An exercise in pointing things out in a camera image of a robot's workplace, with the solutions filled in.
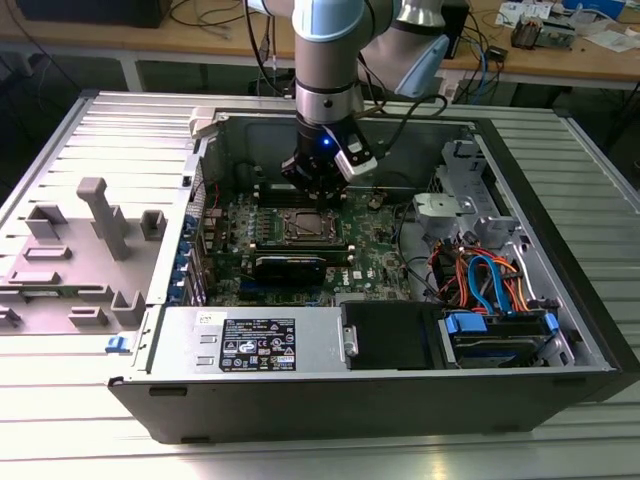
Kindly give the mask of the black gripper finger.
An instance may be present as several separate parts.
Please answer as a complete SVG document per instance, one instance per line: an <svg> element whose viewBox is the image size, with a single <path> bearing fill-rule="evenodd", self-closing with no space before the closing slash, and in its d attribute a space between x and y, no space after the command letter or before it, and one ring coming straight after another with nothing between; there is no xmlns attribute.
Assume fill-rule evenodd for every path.
<svg viewBox="0 0 640 480"><path fill-rule="evenodd" d="M323 209L339 207L347 186L348 182L336 166L326 166L323 177Z"/></svg>
<svg viewBox="0 0 640 480"><path fill-rule="evenodd" d="M307 157L294 154L281 164L281 174L313 203L316 210L326 209L326 195L322 191L322 177L310 170Z"/></svg>

